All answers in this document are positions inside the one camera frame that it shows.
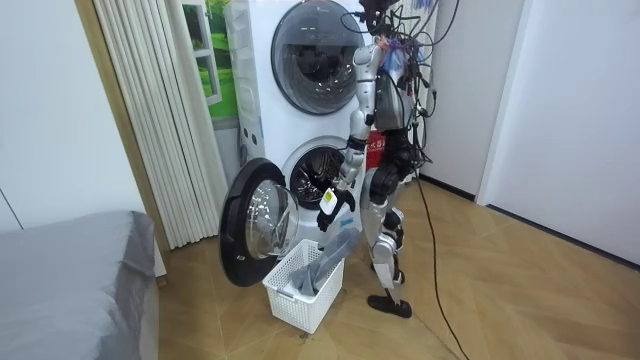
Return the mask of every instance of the plastic basket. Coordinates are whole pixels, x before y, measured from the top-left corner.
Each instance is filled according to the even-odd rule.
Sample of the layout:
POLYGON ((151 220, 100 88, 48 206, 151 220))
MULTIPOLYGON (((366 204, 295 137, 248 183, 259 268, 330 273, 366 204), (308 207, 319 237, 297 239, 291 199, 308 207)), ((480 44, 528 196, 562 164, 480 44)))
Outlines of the plastic basket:
POLYGON ((269 295, 273 316, 309 334, 316 331, 342 288, 344 259, 331 269, 316 296, 300 294, 291 285, 290 274, 317 259, 321 254, 318 243, 302 240, 262 280, 269 295))

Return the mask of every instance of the wooden floor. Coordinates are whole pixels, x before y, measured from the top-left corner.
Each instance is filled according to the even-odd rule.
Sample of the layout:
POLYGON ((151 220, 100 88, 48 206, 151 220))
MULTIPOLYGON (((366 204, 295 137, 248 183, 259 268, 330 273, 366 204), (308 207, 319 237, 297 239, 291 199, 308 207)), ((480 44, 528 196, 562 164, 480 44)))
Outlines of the wooden floor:
MULTIPOLYGON (((638 273, 423 184, 442 303, 471 359, 640 359, 638 273)), ((261 286, 229 284, 210 239, 172 254, 169 285, 161 289, 161 359, 462 358, 435 301, 433 248, 416 184, 399 207, 411 319, 367 307, 366 296, 383 291, 364 241, 347 259, 342 292, 307 336, 271 316, 261 286)))

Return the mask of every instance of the curtain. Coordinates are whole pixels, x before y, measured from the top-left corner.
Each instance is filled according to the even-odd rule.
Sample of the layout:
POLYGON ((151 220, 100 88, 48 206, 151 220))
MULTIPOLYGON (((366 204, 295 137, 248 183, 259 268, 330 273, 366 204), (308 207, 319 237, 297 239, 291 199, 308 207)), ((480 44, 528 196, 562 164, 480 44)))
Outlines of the curtain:
POLYGON ((227 183, 180 3, 94 3, 171 249, 217 235, 227 183))

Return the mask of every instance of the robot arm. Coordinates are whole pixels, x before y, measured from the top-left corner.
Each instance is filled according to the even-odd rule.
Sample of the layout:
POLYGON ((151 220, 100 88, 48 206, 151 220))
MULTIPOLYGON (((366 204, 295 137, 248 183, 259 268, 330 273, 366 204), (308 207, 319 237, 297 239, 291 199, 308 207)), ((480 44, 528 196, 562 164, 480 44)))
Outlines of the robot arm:
POLYGON ((327 189, 320 202, 321 210, 317 221, 322 231, 327 231, 345 203, 349 205, 351 211, 355 211, 355 200, 348 189, 358 176, 364 162, 369 131, 375 121, 376 80, 382 55, 382 49, 376 44, 358 48, 354 54, 356 97, 359 106, 351 113, 351 131, 345 159, 340 166, 340 176, 334 186, 327 189))
POLYGON ((338 190, 346 190, 353 183, 364 162, 369 130, 375 121, 376 80, 381 58, 382 49, 375 44, 359 48, 353 57, 359 106, 351 113, 351 133, 345 159, 340 166, 338 190))

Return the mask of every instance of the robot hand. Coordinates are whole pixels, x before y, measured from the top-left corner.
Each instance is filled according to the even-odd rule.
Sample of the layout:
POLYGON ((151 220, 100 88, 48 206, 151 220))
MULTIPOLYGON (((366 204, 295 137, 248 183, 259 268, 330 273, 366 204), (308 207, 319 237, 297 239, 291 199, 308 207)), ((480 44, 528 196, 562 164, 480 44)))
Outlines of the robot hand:
POLYGON ((327 189, 320 201, 320 212, 317 218, 318 227, 321 231, 327 231, 345 203, 349 205, 351 212, 356 211, 356 201, 349 190, 327 189))

